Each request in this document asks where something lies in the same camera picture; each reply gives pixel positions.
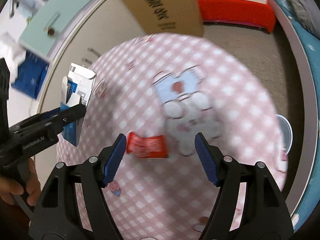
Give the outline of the person's left hand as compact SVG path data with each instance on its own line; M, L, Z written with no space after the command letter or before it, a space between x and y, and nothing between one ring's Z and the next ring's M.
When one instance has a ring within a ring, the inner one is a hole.
M35 163L29 158L28 168L30 172L29 179L25 183L25 189L28 193L27 203L35 206L41 194L41 185L36 173ZM20 196L24 193L23 187L13 179L1 177L1 199L9 205L14 205L13 195Z

